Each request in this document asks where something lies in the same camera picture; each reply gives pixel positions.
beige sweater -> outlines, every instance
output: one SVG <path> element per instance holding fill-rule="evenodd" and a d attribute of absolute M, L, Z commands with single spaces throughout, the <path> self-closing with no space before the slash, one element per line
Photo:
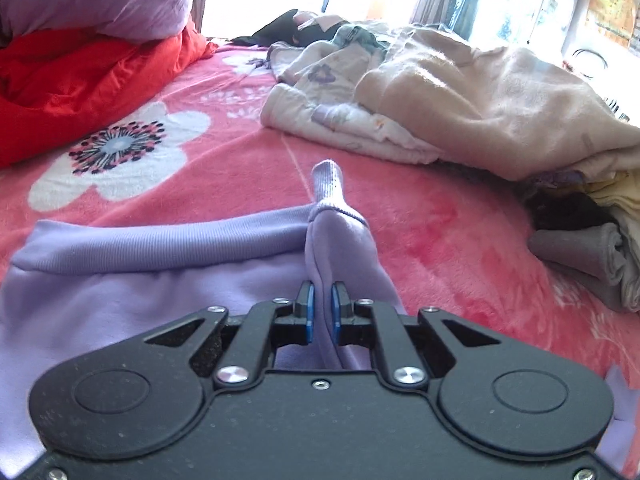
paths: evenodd
<path fill-rule="evenodd" d="M 355 99 L 449 160 L 509 180 L 571 167 L 593 181 L 640 168 L 640 129 L 575 75 L 525 48 L 482 52 L 436 30 L 411 35 L 362 77 Z"/>

wall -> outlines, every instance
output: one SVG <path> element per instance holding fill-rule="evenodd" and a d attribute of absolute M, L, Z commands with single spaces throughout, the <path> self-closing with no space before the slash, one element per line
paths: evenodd
<path fill-rule="evenodd" d="M 589 0 L 577 0 L 562 53 L 565 59 L 569 59 L 578 48 L 590 48 L 604 57 L 609 68 L 598 81 L 594 81 L 596 90 L 601 95 L 617 99 L 632 123 L 640 125 L 640 58 L 584 26 L 588 5 Z"/>

silver screw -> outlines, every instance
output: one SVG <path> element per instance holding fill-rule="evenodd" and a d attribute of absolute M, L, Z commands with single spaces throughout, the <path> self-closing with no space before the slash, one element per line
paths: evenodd
<path fill-rule="evenodd" d="M 316 390 L 328 390 L 331 383 L 329 381 L 325 381 L 324 379 L 320 379 L 319 381 L 313 381 L 311 385 Z"/>
<path fill-rule="evenodd" d="M 67 476 L 62 469 L 54 468 L 47 473 L 47 478 L 49 480 L 66 480 Z"/>
<path fill-rule="evenodd" d="M 580 469 L 575 474 L 574 480 L 596 480 L 596 473 L 593 469 Z"/>
<path fill-rule="evenodd" d="M 216 377 L 223 383 L 241 383 L 249 378 L 249 371 L 241 366 L 225 366 L 216 372 Z"/>
<path fill-rule="evenodd" d="M 403 366 L 394 372 L 394 379 L 402 384 L 417 384 L 424 380 L 424 372 L 415 366 Z"/>

pink blanket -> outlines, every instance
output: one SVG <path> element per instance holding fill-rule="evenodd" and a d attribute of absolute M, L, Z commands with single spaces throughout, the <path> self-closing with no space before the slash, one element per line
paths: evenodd
<path fill-rule="evenodd" d="M 618 363 L 640 387 L 640 318 L 607 310 L 532 256 L 527 215 L 506 188 L 262 128 L 274 79 L 251 62 L 264 56 L 223 47 L 111 128 L 0 173 L 0 276 L 38 219 L 175 224 L 298 205 L 312 199 L 312 166 L 332 158 L 409 313 L 437 305 L 601 375 Z M 639 456 L 636 438 L 628 473 Z"/>

orange object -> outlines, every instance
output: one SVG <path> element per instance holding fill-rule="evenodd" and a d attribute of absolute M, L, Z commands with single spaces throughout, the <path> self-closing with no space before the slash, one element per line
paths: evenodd
<path fill-rule="evenodd" d="M 193 23 L 143 44 L 85 28 L 15 38 L 0 50 L 0 168 L 129 115 L 217 47 Z"/>

